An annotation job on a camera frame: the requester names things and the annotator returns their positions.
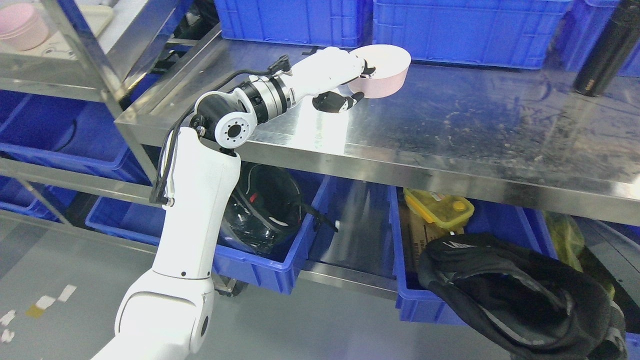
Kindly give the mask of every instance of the blue plastic bin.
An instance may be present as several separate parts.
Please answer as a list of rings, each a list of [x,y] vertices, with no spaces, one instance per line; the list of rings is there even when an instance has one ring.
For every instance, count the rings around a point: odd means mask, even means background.
[[[0,126],[0,151],[26,163],[150,184],[99,102],[29,95]]]
[[[357,47],[371,0],[215,0],[227,39]]]
[[[629,229],[631,229],[631,231],[633,231],[634,233],[636,233],[638,236],[640,236],[640,226],[632,226],[629,225]]]
[[[59,209],[62,211],[69,207],[77,194],[77,192],[73,190],[57,188],[55,186],[47,186],[46,188],[49,193],[63,205],[63,208]],[[0,176],[0,209],[29,215],[31,217],[58,221],[56,215],[53,215],[53,213],[47,209],[47,206],[38,201],[18,180],[5,176]]]
[[[375,44],[415,60],[540,69],[572,0],[374,0]]]
[[[164,225],[164,210],[99,197],[84,223],[101,233],[158,246]]]
[[[326,213],[328,194],[335,189],[335,178],[295,170],[291,170],[291,173],[303,190],[305,202]],[[164,224],[164,210],[100,198],[89,212],[85,224],[102,233],[157,246]],[[248,254],[219,243],[213,271],[262,288],[290,294],[308,257],[316,231],[313,217],[307,215],[298,234],[282,244],[283,248],[279,249],[282,251],[271,258]]]
[[[575,0],[564,17],[564,28],[556,40],[564,69],[577,72],[587,60],[619,0]],[[640,76],[640,45],[629,55],[618,75]]]
[[[391,204],[389,222],[392,226],[396,256],[394,263],[398,285],[396,308],[400,310],[400,320],[464,325],[465,323],[444,301],[420,286],[416,274],[405,271],[396,189],[390,188],[388,196]],[[480,200],[471,200],[471,202],[476,210],[465,227],[467,233],[489,232],[498,239],[510,241],[515,245],[527,247],[548,256],[552,255],[549,254],[548,249],[552,249],[553,245],[550,243],[550,236],[544,222],[529,220],[529,217],[542,219],[541,214],[536,214],[539,213],[538,211]]]
[[[13,111],[25,100],[27,94],[0,90],[0,125],[13,113]]]
[[[627,333],[629,360],[640,360],[640,334]]]

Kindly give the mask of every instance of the white paper scrap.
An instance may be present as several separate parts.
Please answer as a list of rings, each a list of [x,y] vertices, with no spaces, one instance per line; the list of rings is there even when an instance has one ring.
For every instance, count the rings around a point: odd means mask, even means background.
[[[38,300],[38,302],[36,302],[36,307],[39,309],[46,310],[49,306],[53,305],[55,301],[56,301],[56,298],[44,295],[43,297],[40,298],[40,300]]]
[[[2,326],[9,326],[9,323],[13,318],[15,318],[15,310],[11,310],[4,314],[4,316],[0,318],[0,324],[2,324]]]
[[[73,294],[76,289],[77,289],[76,286],[73,286],[71,284],[67,285],[65,289],[62,290],[62,293],[58,297],[58,301],[67,302],[71,294]]]
[[[11,340],[13,340],[14,336],[15,336],[15,331],[9,331],[9,329],[5,329],[2,332],[2,336],[0,336],[0,342],[10,343]]]

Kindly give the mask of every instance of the pink bowl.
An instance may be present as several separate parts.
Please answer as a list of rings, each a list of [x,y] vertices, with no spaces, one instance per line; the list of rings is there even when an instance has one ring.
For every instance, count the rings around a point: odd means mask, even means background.
[[[402,88],[411,64],[411,55],[407,50],[394,45],[374,44],[352,50],[351,54],[376,67],[371,78],[358,78],[349,83],[352,92],[363,92],[368,99],[378,99]]]
[[[32,49],[47,40],[49,28],[38,10],[27,3],[0,10],[0,41],[18,51]]]

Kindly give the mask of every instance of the gray floor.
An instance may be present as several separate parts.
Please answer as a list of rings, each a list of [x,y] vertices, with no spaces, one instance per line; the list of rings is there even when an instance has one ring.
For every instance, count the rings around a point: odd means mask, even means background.
[[[0,218],[0,316],[17,317],[0,360],[89,359],[113,334],[124,291],[151,254]],[[42,295],[57,297],[39,319],[24,314]],[[466,327],[404,323],[394,303],[298,282],[291,296],[249,287],[216,297],[212,331],[195,359],[509,359]]]

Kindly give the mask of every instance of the robotic arm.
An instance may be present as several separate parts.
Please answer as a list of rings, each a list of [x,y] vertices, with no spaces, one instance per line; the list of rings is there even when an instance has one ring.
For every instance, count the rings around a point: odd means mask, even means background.
[[[250,76],[230,93],[202,94],[188,127],[173,129],[163,153],[166,179],[156,186],[166,210],[153,266],[125,294],[115,321],[115,337],[94,357],[105,359],[184,359],[198,352],[213,310],[211,264],[228,198],[240,173],[234,152],[258,124],[314,97],[314,106],[341,112],[362,93],[331,92],[373,73],[364,59],[328,47],[293,67],[288,57],[267,76]],[[215,151],[201,138],[215,141]]]

